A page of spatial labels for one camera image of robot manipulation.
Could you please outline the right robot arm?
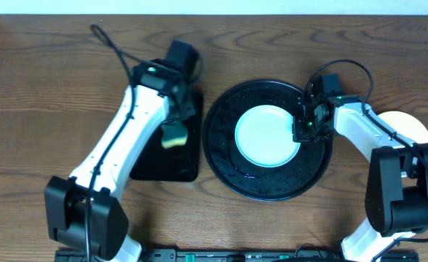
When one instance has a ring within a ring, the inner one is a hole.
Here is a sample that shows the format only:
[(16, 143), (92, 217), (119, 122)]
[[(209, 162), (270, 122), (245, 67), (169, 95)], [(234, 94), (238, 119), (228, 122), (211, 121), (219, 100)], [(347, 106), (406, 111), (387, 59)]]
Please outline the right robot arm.
[(379, 261), (401, 242), (428, 242), (428, 143), (398, 134), (356, 95), (302, 98), (293, 139), (344, 136), (369, 161), (365, 220), (341, 241), (347, 261)]

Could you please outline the green scrubbing sponge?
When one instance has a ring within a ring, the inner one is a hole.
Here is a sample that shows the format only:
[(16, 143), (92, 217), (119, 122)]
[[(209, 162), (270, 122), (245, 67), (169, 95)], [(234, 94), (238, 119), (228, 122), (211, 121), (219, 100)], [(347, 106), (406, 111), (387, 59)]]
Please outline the green scrubbing sponge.
[(170, 124), (163, 124), (161, 144), (164, 149), (173, 148), (176, 146), (186, 145), (188, 140), (188, 129), (181, 122), (173, 122)]

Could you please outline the yellow plate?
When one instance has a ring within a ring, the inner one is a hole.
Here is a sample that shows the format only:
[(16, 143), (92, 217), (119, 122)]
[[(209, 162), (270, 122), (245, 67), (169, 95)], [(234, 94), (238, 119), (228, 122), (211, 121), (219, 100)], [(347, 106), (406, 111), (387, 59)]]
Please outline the yellow plate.
[(378, 117), (404, 137), (416, 143), (428, 143), (427, 128), (414, 116), (402, 111), (386, 111)]

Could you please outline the mint green plate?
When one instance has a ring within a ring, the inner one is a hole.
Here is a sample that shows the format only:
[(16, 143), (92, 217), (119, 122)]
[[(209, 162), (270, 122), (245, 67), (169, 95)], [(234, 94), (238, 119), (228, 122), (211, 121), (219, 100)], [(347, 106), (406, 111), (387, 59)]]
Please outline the mint green plate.
[(236, 146), (246, 160), (259, 167), (280, 167), (300, 149), (293, 140), (293, 115), (271, 105), (250, 108), (237, 121)]

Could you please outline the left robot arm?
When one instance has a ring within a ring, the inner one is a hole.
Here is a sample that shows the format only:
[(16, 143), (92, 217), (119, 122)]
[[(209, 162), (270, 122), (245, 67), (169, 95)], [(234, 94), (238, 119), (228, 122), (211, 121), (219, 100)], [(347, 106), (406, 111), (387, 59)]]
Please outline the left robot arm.
[(197, 61), (143, 61), (133, 68), (122, 103), (103, 136), (68, 178), (44, 190), (50, 239), (84, 252), (86, 261), (137, 261), (120, 204), (130, 173), (158, 128), (195, 115), (191, 87)]

